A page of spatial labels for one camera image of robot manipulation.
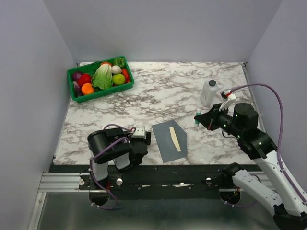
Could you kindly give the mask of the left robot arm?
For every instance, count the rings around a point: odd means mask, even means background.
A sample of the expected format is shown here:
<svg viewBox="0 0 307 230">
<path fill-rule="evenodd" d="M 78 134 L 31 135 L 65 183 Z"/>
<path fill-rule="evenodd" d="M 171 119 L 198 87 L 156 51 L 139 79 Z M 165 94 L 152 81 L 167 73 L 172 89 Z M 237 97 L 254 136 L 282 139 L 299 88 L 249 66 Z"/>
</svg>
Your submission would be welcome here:
<svg viewBox="0 0 307 230">
<path fill-rule="evenodd" d="M 108 177 L 108 164 L 112 161 L 118 171 L 124 172 L 142 163 L 148 154 L 152 133 L 145 126 L 132 129 L 109 125 L 87 137 L 91 151 L 90 184 L 102 189 Z"/>
</svg>

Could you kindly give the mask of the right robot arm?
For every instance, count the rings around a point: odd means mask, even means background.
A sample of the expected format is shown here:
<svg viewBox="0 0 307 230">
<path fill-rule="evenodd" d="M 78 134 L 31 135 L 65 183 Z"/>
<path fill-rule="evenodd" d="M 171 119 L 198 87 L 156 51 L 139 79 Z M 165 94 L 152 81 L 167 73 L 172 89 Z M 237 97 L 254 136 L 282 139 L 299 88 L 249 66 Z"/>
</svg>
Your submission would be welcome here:
<svg viewBox="0 0 307 230">
<path fill-rule="evenodd" d="M 258 129 L 258 113 L 247 103 L 238 103 L 232 116 L 215 104 L 207 113 L 194 117 L 209 131 L 222 129 L 237 139 L 240 149 L 266 174 L 274 187 L 269 189 L 253 178 L 238 163 L 222 170 L 221 183 L 230 188 L 239 187 L 262 204 L 272 215 L 281 230 L 305 230 L 307 228 L 307 204 L 291 187 L 282 161 L 277 157 L 277 146 L 271 137 Z"/>
</svg>

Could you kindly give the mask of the beige letter paper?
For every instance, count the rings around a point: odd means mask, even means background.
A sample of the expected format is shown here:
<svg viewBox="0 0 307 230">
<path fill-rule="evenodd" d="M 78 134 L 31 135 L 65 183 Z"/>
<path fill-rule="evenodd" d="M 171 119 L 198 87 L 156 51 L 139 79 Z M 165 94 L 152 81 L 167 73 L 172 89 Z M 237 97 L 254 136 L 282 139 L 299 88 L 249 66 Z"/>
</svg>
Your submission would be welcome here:
<svg viewBox="0 0 307 230">
<path fill-rule="evenodd" d="M 177 138 L 177 135 L 176 135 L 174 127 L 171 126 L 169 128 L 169 131 L 170 131 L 171 139 L 172 139 L 172 141 L 174 143 L 174 146 L 175 146 L 177 152 L 181 152 L 181 147 L 180 147 L 180 144 L 179 144 L 179 141 L 178 141 L 178 138 Z"/>
</svg>

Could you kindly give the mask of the grey envelope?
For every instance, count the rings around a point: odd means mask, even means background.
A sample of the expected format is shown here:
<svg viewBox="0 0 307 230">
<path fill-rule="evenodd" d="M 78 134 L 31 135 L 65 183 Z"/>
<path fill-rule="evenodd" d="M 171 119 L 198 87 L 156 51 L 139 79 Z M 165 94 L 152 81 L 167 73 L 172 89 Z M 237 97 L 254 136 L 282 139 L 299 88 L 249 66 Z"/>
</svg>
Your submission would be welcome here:
<svg viewBox="0 0 307 230">
<path fill-rule="evenodd" d="M 170 136 L 169 128 L 174 127 L 181 152 L 177 152 Z M 163 163 L 175 161 L 187 157 L 188 154 L 188 136 L 175 120 L 162 122 L 152 126 L 155 139 L 163 160 Z"/>
</svg>

